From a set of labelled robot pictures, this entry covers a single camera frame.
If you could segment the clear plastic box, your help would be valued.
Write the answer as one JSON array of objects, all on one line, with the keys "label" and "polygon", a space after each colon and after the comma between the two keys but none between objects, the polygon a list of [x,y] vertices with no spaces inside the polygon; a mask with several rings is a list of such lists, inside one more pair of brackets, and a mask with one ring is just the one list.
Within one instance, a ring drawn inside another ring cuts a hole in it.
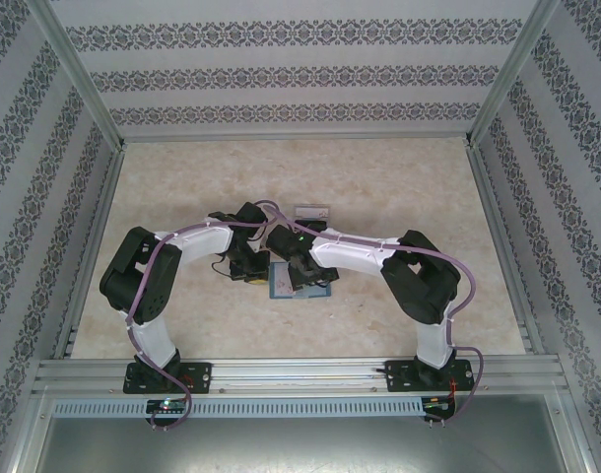
[{"label": "clear plastic box", "polygon": [[318,228],[320,231],[329,226],[330,207],[325,204],[296,204],[294,221],[304,227]]}]

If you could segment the teal card holder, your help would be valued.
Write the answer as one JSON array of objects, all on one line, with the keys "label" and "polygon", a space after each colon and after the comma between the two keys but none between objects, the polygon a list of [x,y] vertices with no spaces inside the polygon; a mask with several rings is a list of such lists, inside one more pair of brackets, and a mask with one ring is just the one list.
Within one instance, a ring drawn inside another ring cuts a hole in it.
[{"label": "teal card holder", "polygon": [[[269,296],[270,296],[270,270],[269,270]],[[292,300],[292,299],[316,299],[316,298],[328,298],[331,296],[331,287],[310,286],[300,290],[294,290],[294,296],[291,299],[276,299],[276,300]]]}]

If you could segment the grey sheet metal panel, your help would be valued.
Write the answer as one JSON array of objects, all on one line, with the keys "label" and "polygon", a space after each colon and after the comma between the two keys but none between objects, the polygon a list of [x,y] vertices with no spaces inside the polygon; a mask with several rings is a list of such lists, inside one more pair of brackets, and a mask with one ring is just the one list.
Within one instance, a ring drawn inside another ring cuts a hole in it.
[{"label": "grey sheet metal panel", "polygon": [[536,436],[432,429],[398,418],[204,419],[157,433],[141,420],[56,419],[37,473],[567,473]]}]

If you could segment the aluminium mounting rail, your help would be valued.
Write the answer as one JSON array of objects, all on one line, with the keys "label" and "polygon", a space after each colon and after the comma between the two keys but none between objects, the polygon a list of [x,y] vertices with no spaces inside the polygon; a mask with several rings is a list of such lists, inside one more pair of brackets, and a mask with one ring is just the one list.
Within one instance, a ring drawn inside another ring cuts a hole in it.
[{"label": "aluminium mounting rail", "polygon": [[[53,398],[121,397],[127,360],[42,361],[31,395]],[[382,358],[218,359],[210,362],[211,397],[386,396]],[[477,392],[551,394],[569,392],[555,355],[487,356]]]}]

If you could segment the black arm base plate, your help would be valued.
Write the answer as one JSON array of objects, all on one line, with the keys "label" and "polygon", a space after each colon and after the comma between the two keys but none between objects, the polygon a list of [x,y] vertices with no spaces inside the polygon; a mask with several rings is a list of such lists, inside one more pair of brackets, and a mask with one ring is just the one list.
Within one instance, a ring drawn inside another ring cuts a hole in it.
[{"label": "black arm base plate", "polygon": [[470,391],[476,375],[468,360],[450,359],[440,369],[418,360],[389,360],[378,370],[384,374],[389,392]]},{"label": "black arm base plate", "polygon": [[[192,394],[206,394],[210,389],[212,365],[209,363],[180,362],[168,367],[167,372]],[[145,365],[134,362],[127,366],[122,390],[125,394],[174,394],[183,389],[174,381]]]}]

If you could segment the aluminium side rail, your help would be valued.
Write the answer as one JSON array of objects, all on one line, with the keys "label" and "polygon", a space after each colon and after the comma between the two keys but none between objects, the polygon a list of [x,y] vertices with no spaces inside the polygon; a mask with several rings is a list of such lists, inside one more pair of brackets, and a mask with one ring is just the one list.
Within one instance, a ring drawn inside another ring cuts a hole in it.
[{"label": "aluminium side rail", "polygon": [[548,353],[541,339],[536,319],[517,268],[510,240],[506,233],[502,214],[494,189],[486,173],[479,150],[467,144],[466,155],[483,205],[488,227],[494,242],[501,272],[520,329],[525,351],[532,355]]},{"label": "aluminium side rail", "polygon": [[61,360],[66,356],[69,337],[81,320],[126,150],[127,145],[123,144],[105,170],[96,211],[88,228],[85,245],[75,273],[74,285],[64,306],[63,318],[49,356],[50,359]]}]

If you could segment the aluminium frame post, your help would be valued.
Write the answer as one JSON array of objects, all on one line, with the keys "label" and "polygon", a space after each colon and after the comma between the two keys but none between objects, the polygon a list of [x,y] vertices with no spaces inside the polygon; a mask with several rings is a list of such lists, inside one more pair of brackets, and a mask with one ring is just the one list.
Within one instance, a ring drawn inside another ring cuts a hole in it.
[{"label": "aluminium frame post", "polygon": [[560,1],[536,0],[534,8],[518,34],[517,40],[494,80],[491,90],[484,99],[473,125],[466,133],[465,144],[468,147],[473,147],[482,140],[490,123],[500,109],[507,92],[519,75],[532,48],[551,20]]},{"label": "aluminium frame post", "polygon": [[80,58],[72,40],[58,20],[49,0],[24,0],[46,40],[57,55],[72,84],[78,90],[95,123],[112,150],[121,151],[124,138]]}]

